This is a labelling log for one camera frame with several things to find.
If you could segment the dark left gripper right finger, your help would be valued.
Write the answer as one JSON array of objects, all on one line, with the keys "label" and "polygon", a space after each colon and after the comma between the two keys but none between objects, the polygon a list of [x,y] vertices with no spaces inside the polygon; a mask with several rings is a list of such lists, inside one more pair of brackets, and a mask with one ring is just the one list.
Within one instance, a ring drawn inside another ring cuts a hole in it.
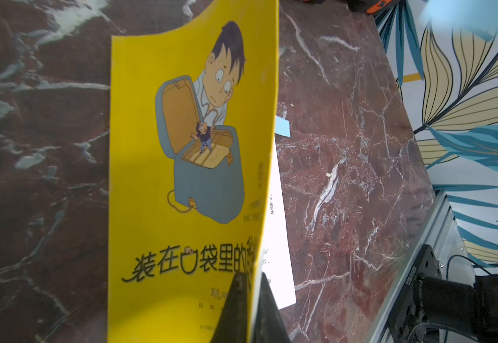
[{"label": "dark left gripper right finger", "polygon": [[253,343],[290,343],[280,311],[273,297],[272,289],[262,273]]}]

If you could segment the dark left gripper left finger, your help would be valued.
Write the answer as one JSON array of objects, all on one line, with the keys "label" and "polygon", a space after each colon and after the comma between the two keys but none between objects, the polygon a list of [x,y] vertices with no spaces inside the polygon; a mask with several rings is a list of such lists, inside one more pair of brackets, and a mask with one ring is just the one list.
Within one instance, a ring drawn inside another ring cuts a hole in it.
[{"label": "dark left gripper left finger", "polygon": [[248,276],[237,272],[211,343],[245,343],[248,331]]}]

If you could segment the yellow cartoon cover book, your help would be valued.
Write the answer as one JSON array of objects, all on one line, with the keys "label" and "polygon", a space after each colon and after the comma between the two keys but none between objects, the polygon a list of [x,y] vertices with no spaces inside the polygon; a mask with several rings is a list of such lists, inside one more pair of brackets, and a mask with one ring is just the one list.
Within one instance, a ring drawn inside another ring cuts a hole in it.
[{"label": "yellow cartoon cover book", "polygon": [[109,342],[210,342],[237,272],[253,339],[278,103],[277,1],[111,40]]}]

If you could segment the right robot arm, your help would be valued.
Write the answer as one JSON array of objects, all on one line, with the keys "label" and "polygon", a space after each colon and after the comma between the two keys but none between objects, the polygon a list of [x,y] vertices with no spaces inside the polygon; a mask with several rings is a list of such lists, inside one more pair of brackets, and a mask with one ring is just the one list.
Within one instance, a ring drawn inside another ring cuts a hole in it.
[{"label": "right robot arm", "polygon": [[411,270],[382,319],[367,342],[426,342],[429,331],[498,342],[498,274],[468,285]]}]

